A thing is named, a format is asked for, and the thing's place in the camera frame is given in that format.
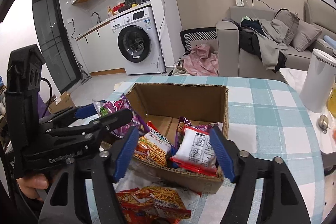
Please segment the person's left hand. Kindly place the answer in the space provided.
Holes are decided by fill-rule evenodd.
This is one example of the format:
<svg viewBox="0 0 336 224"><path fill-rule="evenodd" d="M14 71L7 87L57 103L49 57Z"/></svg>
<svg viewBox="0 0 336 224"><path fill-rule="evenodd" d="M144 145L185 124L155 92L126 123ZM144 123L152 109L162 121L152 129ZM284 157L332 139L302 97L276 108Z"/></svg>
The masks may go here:
<svg viewBox="0 0 336 224"><path fill-rule="evenodd" d="M43 199L37 190L46 190L49 187L49 181L43 174L35 174L17 179L21 192L30 199L36 199L43 202Z"/></svg>

